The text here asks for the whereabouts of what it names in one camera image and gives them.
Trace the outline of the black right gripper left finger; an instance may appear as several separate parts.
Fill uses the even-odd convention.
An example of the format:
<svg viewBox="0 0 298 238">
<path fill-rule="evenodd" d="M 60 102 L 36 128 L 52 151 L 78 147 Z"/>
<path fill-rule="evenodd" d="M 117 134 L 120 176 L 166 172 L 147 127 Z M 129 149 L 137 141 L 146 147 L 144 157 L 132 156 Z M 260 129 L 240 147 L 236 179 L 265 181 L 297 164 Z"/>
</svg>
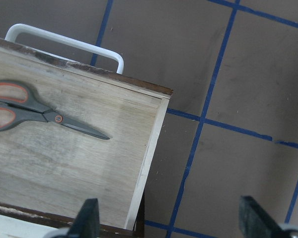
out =
<svg viewBox="0 0 298 238">
<path fill-rule="evenodd" d="M 98 199 L 87 199 L 81 207 L 74 223 L 66 233 L 66 238 L 97 238 L 100 232 Z"/>
</svg>

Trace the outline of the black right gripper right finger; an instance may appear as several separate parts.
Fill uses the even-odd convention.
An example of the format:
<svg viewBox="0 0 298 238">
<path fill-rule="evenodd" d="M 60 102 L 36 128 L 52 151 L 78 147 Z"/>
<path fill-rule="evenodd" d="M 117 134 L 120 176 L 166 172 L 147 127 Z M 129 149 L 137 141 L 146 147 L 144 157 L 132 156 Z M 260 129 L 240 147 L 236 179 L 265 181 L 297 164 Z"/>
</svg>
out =
<svg viewBox="0 0 298 238">
<path fill-rule="evenodd" d="M 239 229 L 244 238 L 288 237 L 288 233 L 251 196 L 240 197 Z"/>
</svg>

